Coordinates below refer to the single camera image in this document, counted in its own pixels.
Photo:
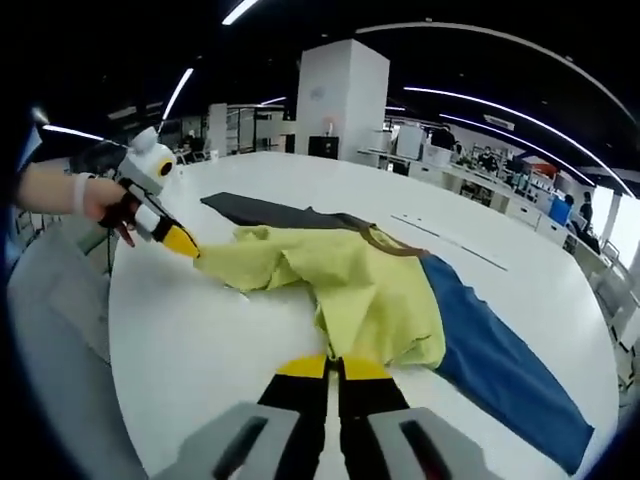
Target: ceiling light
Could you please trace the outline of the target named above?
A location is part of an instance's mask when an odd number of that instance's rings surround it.
[[[69,135],[75,135],[77,137],[90,138],[91,140],[98,140],[99,142],[107,142],[111,145],[117,145],[118,147],[127,148],[126,145],[122,145],[121,143],[114,142],[113,140],[109,140],[107,138],[102,138],[97,135],[91,135],[90,133],[84,133],[79,130],[72,130],[71,128],[65,127],[56,127],[55,125],[45,125],[42,127],[44,130],[48,130],[50,132],[58,132],[58,133],[68,133]]]
[[[98,140],[100,142],[104,142],[105,140],[104,138],[98,137],[97,135],[91,135],[90,133],[84,133],[78,130],[72,130],[70,128],[56,127],[55,125],[45,125],[42,128],[45,130],[49,130],[50,132],[68,133],[69,135],[76,135],[78,137],[90,138],[92,140]]]
[[[536,150],[538,150],[539,152],[545,154],[549,158],[553,158],[556,162],[558,162],[558,163],[564,165],[565,167],[567,167],[573,173],[575,173],[580,178],[585,180],[589,185],[591,185],[591,186],[595,185],[591,180],[589,180],[587,177],[585,177],[582,173],[580,173],[578,170],[573,168],[571,165],[569,165],[568,163],[566,163],[563,160],[560,160],[558,157],[556,157],[555,155],[550,154],[546,150],[543,150],[542,148],[534,145],[533,143],[527,142],[526,140],[522,140],[521,138],[518,138],[518,137],[516,137],[514,135],[511,135],[510,133],[503,132],[502,130],[498,130],[497,128],[488,127],[487,125],[483,125],[481,123],[472,122],[471,120],[465,120],[464,118],[458,118],[458,117],[453,117],[451,115],[445,115],[444,113],[441,113],[440,116],[444,117],[444,118],[450,118],[451,120],[456,120],[458,122],[463,122],[463,123],[468,123],[470,125],[475,125],[476,127],[480,127],[480,128],[485,128],[487,130],[491,130],[492,132],[496,132],[496,133],[499,133],[500,135],[504,135],[505,137],[509,137],[509,138],[511,138],[513,140],[516,140],[516,141],[518,141],[518,142],[520,142],[520,143],[522,143],[524,145],[527,145],[527,146],[529,146],[531,148],[535,148]]]
[[[546,129],[546,130],[548,130],[548,131],[550,131],[552,133],[555,133],[557,136],[563,138],[567,142],[571,143],[574,147],[578,148],[580,151],[582,151],[583,153],[585,153],[586,155],[591,157],[593,160],[595,160],[598,163],[598,165],[600,165],[602,168],[604,168],[605,171],[609,175],[611,175],[632,198],[636,198],[636,196],[633,194],[633,192],[627,186],[627,184],[624,183],[622,181],[622,179],[613,170],[611,170],[611,168],[609,168],[602,160],[600,160],[598,157],[596,157],[594,153],[592,153],[591,151],[587,150],[585,147],[580,145],[574,139],[568,137],[564,133],[556,130],[555,128],[547,125],[546,123],[541,122],[540,120],[536,120],[535,118],[532,118],[532,117],[530,117],[528,115],[525,115],[524,113],[517,112],[516,110],[512,110],[511,108],[507,108],[507,107],[504,107],[502,105],[498,105],[497,103],[492,103],[492,102],[489,102],[487,100],[482,100],[480,98],[470,97],[468,95],[461,95],[459,93],[453,93],[453,92],[445,92],[445,91],[442,91],[442,90],[434,90],[434,89],[431,89],[431,88],[405,87],[404,89],[408,90],[408,91],[413,91],[413,92],[435,93],[435,94],[438,94],[438,95],[446,95],[446,96],[449,96],[449,97],[461,98],[463,100],[471,100],[472,102],[478,102],[478,103],[482,103],[483,105],[488,105],[490,107],[499,108],[500,110],[503,110],[505,112],[511,113],[511,114],[516,115],[516,116],[518,116],[520,118],[524,118],[525,120],[529,120],[530,122],[535,123],[536,125],[544,128],[544,129]]]
[[[175,103],[176,98],[178,98],[178,95],[180,95],[180,90],[182,90],[182,87],[184,87],[184,84],[187,83],[187,80],[189,80],[189,77],[191,76],[192,73],[193,73],[193,68],[187,68],[187,70],[182,75],[182,78],[178,82],[178,86],[173,91],[173,95],[171,95],[171,99],[169,100],[169,103],[167,104],[167,108],[165,108],[165,110],[164,110],[164,114],[162,115],[162,121],[163,122],[169,116],[169,112],[171,111],[171,108],[173,107],[173,104]]]
[[[238,5],[236,8],[234,8],[233,11],[229,15],[227,15],[227,18],[225,18],[222,21],[222,24],[223,25],[231,25],[238,18],[240,18],[244,12],[249,10],[256,3],[258,3],[258,0],[244,0],[240,5]]]
[[[33,117],[33,120],[37,123],[49,123],[49,119],[47,118],[47,115],[44,113],[44,111],[40,108],[40,107],[33,107],[31,109],[31,115]]]
[[[287,97],[274,98],[273,100],[267,100],[266,102],[262,102],[260,104],[260,106],[264,107],[265,105],[271,105],[272,103],[281,102],[281,101],[286,100],[286,99],[287,99]]]

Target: human hand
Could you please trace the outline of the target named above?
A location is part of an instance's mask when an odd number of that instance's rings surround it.
[[[107,207],[115,205],[122,200],[127,191],[108,178],[90,178],[87,180],[87,186],[84,193],[84,213],[95,222],[101,221],[107,213]],[[131,212],[135,213],[137,205],[131,204]],[[133,247],[133,239],[129,234],[129,230],[133,230],[133,223],[122,223],[116,227],[116,230],[127,243]]]

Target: white table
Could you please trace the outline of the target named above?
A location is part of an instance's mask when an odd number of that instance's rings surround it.
[[[446,190],[327,159],[264,152],[188,165],[172,175],[161,198],[201,244],[231,241],[234,225],[199,202],[229,191],[321,212],[346,211],[440,255],[529,344],[596,428],[576,478],[614,434],[616,369],[596,299],[573,258],[528,228]],[[280,365],[323,352],[324,342],[301,289],[244,296],[161,245],[137,243],[135,249],[122,242],[117,247],[109,300],[111,362],[129,435],[154,475],[176,460],[190,434],[236,402],[257,400]],[[434,373],[392,372],[410,405],[430,408],[474,439],[504,479],[566,478]],[[332,385],[319,479],[347,478],[336,397]]]

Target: human arm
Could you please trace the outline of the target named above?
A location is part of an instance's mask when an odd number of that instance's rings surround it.
[[[20,175],[15,202],[24,210],[54,215],[83,213],[87,218],[99,222],[106,208],[122,200],[126,193],[122,186],[107,178],[89,178],[82,198],[82,212],[74,211],[77,175],[66,175],[29,165]],[[133,246],[127,231],[131,225],[120,225],[117,230],[124,241]]]

